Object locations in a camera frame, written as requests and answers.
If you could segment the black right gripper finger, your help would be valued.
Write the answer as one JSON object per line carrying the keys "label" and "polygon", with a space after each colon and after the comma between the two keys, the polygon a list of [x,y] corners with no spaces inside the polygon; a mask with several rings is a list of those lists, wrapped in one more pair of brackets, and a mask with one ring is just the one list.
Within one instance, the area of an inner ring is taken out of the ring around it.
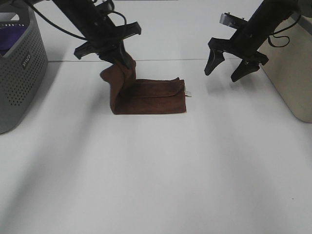
{"label": "black right gripper finger", "polygon": [[210,75],[212,71],[224,61],[223,51],[210,49],[208,62],[204,69],[205,75]]}
{"label": "black right gripper finger", "polygon": [[243,60],[231,75],[231,80],[233,82],[236,82],[239,79],[243,78],[244,76],[256,72],[258,70],[259,70],[258,62],[248,62]]}

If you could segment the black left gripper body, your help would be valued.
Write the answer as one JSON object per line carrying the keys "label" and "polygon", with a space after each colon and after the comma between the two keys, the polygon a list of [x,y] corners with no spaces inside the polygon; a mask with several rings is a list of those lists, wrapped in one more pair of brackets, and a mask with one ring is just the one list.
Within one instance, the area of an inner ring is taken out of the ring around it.
{"label": "black left gripper body", "polygon": [[119,42],[124,41],[131,36],[140,35],[141,31],[142,29],[138,22],[133,22],[122,26],[115,26],[113,28],[113,34],[107,34],[106,36],[101,37],[99,44],[96,44],[94,41],[87,41],[74,50],[74,55],[78,59],[81,59],[82,57],[89,54],[111,54]]}

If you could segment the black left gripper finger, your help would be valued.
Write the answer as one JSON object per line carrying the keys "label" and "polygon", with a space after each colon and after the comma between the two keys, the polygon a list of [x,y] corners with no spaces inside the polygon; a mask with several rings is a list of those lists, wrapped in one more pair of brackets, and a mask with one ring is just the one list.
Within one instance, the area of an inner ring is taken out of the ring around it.
{"label": "black left gripper finger", "polygon": [[98,57],[103,60],[103,61],[106,61],[106,62],[109,62],[111,64],[114,64],[115,63],[115,59],[112,55],[110,54],[105,54],[105,53],[99,53],[98,54]]}
{"label": "black left gripper finger", "polygon": [[113,59],[113,64],[119,62],[120,64],[127,67],[127,69],[132,68],[131,58],[125,50],[123,41],[119,42],[117,47],[111,52],[111,57]]}

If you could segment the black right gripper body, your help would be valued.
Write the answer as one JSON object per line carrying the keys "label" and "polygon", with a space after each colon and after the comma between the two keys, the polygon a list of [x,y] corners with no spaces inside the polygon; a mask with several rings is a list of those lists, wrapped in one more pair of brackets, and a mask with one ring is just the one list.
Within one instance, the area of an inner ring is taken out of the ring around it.
{"label": "black right gripper body", "polygon": [[210,49],[217,49],[248,62],[266,64],[268,57],[258,52],[259,47],[269,36],[269,25],[266,23],[247,23],[235,31],[230,39],[211,38]]}

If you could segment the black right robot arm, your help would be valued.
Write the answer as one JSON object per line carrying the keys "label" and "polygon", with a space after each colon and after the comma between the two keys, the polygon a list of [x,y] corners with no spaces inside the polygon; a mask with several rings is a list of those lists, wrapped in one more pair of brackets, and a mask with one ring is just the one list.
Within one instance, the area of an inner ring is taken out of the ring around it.
{"label": "black right robot arm", "polygon": [[265,54],[258,52],[259,47],[276,33],[275,29],[282,21],[294,13],[299,15],[299,19],[303,15],[297,0],[264,0],[248,21],[230,13],[221,14],[219,22],[236,31],[230,39],[210,39],[205,75],[210,75],[225,60],[225,52],[242,59],[231,75],[233,82],[258,71],[260,65],[269,61]]}

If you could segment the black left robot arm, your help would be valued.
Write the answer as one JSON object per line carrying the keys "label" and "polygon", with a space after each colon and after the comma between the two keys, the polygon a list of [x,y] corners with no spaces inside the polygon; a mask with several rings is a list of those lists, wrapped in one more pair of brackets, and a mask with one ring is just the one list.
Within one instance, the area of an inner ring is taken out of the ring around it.
{"label": "black left robot arm", "polygon": [[45,17],[34,4],[37,0],[24,1],[42,19],[58,30],[71,35],[85,43],[74,51],[75,57],[81,59],[89,54],[96,54],[101,60],[109,63],[121,63],[131,69],[130,55],[124,47],[124,40],[141,34],[138,22],[127,23],[126,17],[115,11],[112,0],[104,0],[95,5],[95,0],[54,0],[53,3],[67,17],[67,19],[82,33],[75,35]]}

